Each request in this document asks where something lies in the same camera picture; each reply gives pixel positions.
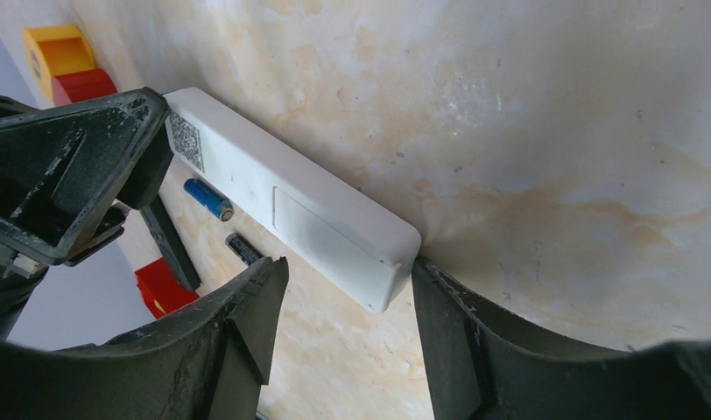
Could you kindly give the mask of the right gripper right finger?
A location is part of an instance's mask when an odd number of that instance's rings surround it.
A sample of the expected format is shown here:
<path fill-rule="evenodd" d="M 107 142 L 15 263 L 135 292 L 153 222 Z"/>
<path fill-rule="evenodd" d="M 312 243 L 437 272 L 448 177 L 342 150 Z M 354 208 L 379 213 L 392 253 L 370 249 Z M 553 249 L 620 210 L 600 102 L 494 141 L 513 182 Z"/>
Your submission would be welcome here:
<path fill-rule="evenodd" d="M 438 419 L 711 419 L 711 340 L 617 351 L 550 331 L 425 257 L 414 306 Z"/>

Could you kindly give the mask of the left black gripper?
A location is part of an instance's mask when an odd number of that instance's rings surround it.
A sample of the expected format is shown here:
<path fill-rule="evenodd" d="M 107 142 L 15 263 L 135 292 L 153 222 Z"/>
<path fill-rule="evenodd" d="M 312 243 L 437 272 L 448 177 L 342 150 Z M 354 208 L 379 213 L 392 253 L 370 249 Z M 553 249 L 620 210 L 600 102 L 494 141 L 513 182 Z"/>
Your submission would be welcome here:
<path fill-rule="evenodd" d="M 0 96 L 0 339 L 46 264 L 80 264 L 157 196 L 169 113 L 147 87 L 41 110 Z"/>

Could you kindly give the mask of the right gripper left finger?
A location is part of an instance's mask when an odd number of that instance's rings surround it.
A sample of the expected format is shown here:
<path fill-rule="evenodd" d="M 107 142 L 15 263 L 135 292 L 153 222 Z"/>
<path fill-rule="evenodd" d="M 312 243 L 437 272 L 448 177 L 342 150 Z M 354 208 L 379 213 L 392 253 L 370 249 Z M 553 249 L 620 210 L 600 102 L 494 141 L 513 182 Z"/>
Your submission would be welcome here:
<path fill-rule="evenodd" d="M 97 345 L 0 339 L 0 419 L 252 419 L 289 279 L 265 257 L 219 289 Z"/>

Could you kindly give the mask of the black remote control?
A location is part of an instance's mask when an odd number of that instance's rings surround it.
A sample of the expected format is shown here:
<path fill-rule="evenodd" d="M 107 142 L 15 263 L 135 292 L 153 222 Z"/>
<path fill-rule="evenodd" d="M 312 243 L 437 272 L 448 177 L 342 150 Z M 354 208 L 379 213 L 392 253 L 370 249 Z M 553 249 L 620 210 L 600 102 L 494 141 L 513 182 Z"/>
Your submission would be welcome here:
<path fill-rule="evenodd" d="M 140 213 L 177 283 L 187 291 L 196 291 L 201 286 L 201 278 L 161 198 L 157 195 Z"/>

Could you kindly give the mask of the blue battery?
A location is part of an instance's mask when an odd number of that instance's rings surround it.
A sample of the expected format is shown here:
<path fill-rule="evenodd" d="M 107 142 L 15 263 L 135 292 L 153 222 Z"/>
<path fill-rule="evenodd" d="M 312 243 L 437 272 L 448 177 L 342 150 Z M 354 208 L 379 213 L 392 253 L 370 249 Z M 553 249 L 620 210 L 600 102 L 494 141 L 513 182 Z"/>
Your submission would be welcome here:
<path fill-rule="evenodd" d="M 234 209 L 224 196 L 216 190 L 201 182 L 197 178 L 190 178 L 183 184 L 185 192 L 205 207 L 216 219 L 226 222 L 234 215 Z"/>

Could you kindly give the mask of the white remote control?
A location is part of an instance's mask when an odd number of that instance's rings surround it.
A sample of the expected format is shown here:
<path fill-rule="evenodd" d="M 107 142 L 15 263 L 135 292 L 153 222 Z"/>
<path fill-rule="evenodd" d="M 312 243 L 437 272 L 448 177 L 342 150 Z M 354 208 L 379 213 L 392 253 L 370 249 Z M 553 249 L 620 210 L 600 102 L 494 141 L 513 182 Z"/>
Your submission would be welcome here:
<path fill-rule="evenodd" d="M 387 310 L 418 229 L 201 89 L 165 100 L 177 158 L 362 307 Z"/>

